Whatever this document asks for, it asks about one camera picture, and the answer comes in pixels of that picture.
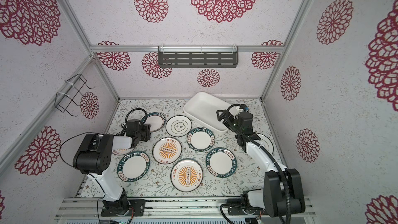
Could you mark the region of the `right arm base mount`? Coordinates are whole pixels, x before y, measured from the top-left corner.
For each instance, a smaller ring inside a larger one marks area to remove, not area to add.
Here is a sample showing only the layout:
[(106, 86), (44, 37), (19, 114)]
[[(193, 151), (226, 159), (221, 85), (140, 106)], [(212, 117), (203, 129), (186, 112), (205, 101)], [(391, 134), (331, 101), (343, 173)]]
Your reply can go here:
[(227, 204), (236, 205), (238, 207), (228, 206), (228, 214), (230, 216), (259, 216), (263, 209), (252, 207), (242, 199), (227, 199)]

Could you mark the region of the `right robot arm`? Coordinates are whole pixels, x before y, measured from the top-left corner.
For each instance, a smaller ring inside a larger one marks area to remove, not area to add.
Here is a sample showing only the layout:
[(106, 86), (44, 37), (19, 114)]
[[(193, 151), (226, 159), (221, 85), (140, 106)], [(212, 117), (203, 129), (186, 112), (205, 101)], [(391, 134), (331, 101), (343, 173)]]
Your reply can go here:
[(226, 203), (225, 206), (258, 211), (270, 217), (278, 217), (283, 224), (291, 222), (293, 214), (306, 210), (302, 180), (296, 169), (289, 169), (278, 162), (266, 149), (252, 126), (253, 114), (246, 105), (233, 104), (240, 112), (233, 115), (230, 109), (217, 110), (217, 119), (230, 131), (242, 150), (264, 171), (263, 187), (241, 194), (241, 204)]

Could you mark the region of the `green red rim plate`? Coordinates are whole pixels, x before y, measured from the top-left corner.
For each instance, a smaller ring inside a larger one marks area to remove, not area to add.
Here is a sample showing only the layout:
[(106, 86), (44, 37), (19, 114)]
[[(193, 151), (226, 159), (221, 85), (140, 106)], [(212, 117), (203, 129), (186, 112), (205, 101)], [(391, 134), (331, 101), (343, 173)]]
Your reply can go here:
[(149, 113), (145, 124), (150, 125), (150, 133), (157, 132), (162, 129), (165, 125), (166, 118), (162, 113)]

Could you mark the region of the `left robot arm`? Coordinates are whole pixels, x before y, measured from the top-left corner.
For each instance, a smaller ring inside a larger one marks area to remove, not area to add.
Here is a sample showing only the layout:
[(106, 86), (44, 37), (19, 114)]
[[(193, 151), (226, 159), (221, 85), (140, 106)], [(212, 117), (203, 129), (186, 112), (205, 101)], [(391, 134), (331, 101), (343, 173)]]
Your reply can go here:
[(125, 182), (135, 182), (146, 175), (150, 166), (149, 156), (144, 151), (133, 150), (140, 141), (150, 139), (151, 125), (140, 120), (129, 120), (126, 123), (126, 134), (86, 134), (82, 144), (73, 158), (73, 167), (96, 181), (105, 196), (107, 203), (121, 202), (125, 196), (112, 169), (109, 167), (114, 150), (130, 151), (117, 167), (119, 179)]

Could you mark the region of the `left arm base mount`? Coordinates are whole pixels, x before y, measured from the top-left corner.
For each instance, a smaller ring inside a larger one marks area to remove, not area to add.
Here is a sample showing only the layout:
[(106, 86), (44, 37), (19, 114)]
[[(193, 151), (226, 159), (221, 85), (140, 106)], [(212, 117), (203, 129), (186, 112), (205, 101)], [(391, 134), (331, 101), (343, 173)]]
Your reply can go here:
[(146, 200), (128, 200), (125, 202), (108, 202), (103, 201), (101, 217), (140, 217), (143, 216)]

